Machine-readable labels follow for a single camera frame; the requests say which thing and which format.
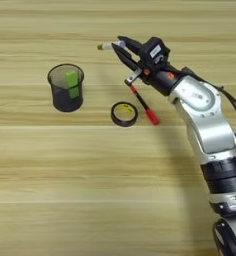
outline small eraser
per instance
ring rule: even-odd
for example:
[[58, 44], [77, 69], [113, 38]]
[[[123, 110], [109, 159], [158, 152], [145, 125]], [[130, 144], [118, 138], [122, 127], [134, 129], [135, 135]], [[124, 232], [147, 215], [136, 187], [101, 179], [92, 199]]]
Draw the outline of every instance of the small eraser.
[[71, 99], [75, 99], [77, 97], [79, 97], [79, 87], [74, 87], [69, 89], [69, 95]]
[[78, 79], [79, 75], [78, 72], [76, 72], [75, 70], [70, 70], [66, 72], [66, 83], [69, 86], [69, 88], [71, 87], [75, 87], [78, 85]]

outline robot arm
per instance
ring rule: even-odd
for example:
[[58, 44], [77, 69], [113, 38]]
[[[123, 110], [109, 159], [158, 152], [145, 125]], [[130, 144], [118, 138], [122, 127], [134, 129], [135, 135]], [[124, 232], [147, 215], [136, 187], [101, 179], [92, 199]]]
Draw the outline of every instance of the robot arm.
[[209, 202], [222, 219], [213, 235], [221, 255], [236, 255], [236, 136], [223, 116], [219, 92], [186, 76], [169, 95], [187, 125], [188, 139], [209, 186]]
[[[145, 44], [118, 38], [118, 42], [98, 48], [112, 48], [133, 71], [125, 80], [127, 85], [140, 78], [176, 107], [185, 121], [188, 139], [208, 184], [210, 205], [221, 216], [213, 227], [217, 248], [222, 256], [236, 256], [236, 136], [223, 116], [218, 87], [188, 68], [179, 71], [171, 66], [170, 50], [159, 38], [153, 37]], [[139, 62], [132, 59], [126, 47], [140, 57]]]

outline wood grain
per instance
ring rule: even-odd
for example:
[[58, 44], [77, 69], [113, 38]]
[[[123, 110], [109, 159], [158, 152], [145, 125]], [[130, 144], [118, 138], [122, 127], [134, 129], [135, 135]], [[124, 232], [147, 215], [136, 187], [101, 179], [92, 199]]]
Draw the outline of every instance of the wood grain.
[[[99, 43], [162, 37], [171, 62], [236, 96], [236, 1], [0, 1], [0, 256], [217, 255], [217, 219], [183, 122], [138, 83], [162, 119], [152, 127]], [[85, 72], [84, 105], [52, 106], [48, 71]], [[110, 120], [120, 100], [136, 126]], [[223, 105], [236, 128], [229, 103]]]

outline black cup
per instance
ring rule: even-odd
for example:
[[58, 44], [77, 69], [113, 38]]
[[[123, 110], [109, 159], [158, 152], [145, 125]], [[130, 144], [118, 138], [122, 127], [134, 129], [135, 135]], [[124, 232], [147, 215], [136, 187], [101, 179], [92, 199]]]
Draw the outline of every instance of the black cup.
[[[75, 73], [78, 81], [69, 84], [68, 74]], [[53, 105], [61, 112], [72, 112], [79, 109], [83, 103], [82, 82], [84, 73], [81, 68], [73, 64], [61, 64], [48, 74], [48, 82], [51, 85]]]

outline black tape roll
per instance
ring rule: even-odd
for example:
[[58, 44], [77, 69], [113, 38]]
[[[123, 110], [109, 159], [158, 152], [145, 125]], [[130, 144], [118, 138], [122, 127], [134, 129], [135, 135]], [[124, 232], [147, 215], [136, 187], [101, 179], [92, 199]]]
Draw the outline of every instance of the black tape roll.
[[[131, 117], [123, 118], [123, 117], [119, 116], [116, 113], [116, 111], [119, 110], [119, 108], [121, 108], [121, 109], [126, 108], [128, 113], [131, 114]], [[121, 127], [130, 127], [130, 126], [134, 125], [138, 119], [138, 110], [131, 103], [121, 101], [121, 102], [118, 102], [115, 105], [113, 105], [113, 107], [111, 109], [111, 118], [116, 125], [119, 125]]]

